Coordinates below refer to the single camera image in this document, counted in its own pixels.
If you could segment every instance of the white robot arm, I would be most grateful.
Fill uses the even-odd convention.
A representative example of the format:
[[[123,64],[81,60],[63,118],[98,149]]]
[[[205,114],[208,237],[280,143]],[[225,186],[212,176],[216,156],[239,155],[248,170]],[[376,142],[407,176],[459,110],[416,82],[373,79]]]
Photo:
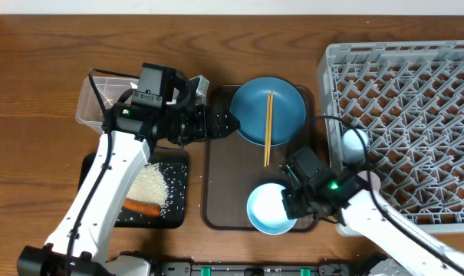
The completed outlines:
[[[428,235],[377,192],[370,192],[370,183],[359,177],[356,169],[336,174],[311,149],[303,148],[286,161],[283,170],[293,184],[282,191],[290,219],[313,215],[328,220],[332,215],[339,222],[339,232],[346,228],[359,232],[412,275],[464,275],[464,253]]]
[[[400,226],[404,227],[426,246],[440,252],[442,256],[446,256],[464,270],[464,253],[450,248],[427,234],[417,225],[404,218],[381,196],[378,194],[375,194],[375,196],[379,204]],[[412,275],[462,275],[462,273],[444,264],[425,248],[409,239],[386,220],[374,205],[367,190],[360,190],[348,202],[349,205],[341,210],[345,225],[380,246]]]
[[[94,163],[68,213],[45,242],[46,245],[52,245],[53,252],[65,254],[67,251],[69,233],[73,228],[75,218],[92,189],[95,179],[99,176],[106,159],[107,135],[103,134],[100,137]],[[134,134],[120,131],[113,131],[112,137],[110,168],[104,173],[104,177],[85,211],[78,228],[72,254],[79,258],[82,252],[90,253],[91,260],[101,264],[107,260],[107,246],[112,229],[130,190],[131,183],[150,158],[150,147],[146,140],[135,140]]]
[[[92,72],[139,78],[106,110]],[[184,146],[226,137],[240,122],[226,108],[206,106],[209,82],[188,80],[173,68],[143,63],[141,75],[91,69],[89,81],[104,117],[95,160],[80,191],[43,248],[26,246],[18,259],[23,275],[148,275],[150,263],[121,256],[106,263],[107,247],[130,185],[150,158],[156,142],[167,138]],[[126,101],[131,97],[131,104]]]

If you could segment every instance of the wooden chopstick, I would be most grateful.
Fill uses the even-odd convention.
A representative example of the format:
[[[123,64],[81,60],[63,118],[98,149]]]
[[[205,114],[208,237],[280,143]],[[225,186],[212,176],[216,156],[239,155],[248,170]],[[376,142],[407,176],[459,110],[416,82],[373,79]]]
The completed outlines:
[[[268,141],[269,141],[269,109],[271,107],[271,94],[268,95],[268,107],[265,113],[265,138],[264,138],[264,167],[268,165]]]
[[[269,100],[269,114],[268,114],[268,123],[269,123],[269,138],[268,138],[268,163],[267,166],[269,166],[269,160],[271,159],[271,137],[272,137],[272,105],[274,103],[274,94],[271,92],[270,94],[271,99]]]

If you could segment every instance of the rice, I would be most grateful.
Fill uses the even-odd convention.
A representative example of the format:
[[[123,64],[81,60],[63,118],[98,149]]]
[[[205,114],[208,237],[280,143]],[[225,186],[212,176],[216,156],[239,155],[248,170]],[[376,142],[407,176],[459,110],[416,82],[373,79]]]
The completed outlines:
[[[157,204],[162,209],[167,207],[168,197],[169,187],[157,164],[144,166],[127,193],[128,199]]]

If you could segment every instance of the gray dish rack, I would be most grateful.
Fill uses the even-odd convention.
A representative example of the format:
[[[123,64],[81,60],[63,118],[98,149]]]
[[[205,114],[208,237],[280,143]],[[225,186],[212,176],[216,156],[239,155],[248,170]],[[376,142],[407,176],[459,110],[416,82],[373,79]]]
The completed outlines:
[[[380,194],[429,233],[464,232],[464,41],[332,44],[323,115],[367,131]],[[344,128],[326,122],[331,168]]]

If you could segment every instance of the green light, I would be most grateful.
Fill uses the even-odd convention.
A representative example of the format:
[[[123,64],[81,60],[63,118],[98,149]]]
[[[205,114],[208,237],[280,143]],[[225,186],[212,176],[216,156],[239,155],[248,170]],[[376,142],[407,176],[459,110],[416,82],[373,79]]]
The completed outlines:
[[[332,182],[330,185],[329,185],[329,189],[337,189],[339,188],[339,186],[337,185],[337,183],[335,182]]]

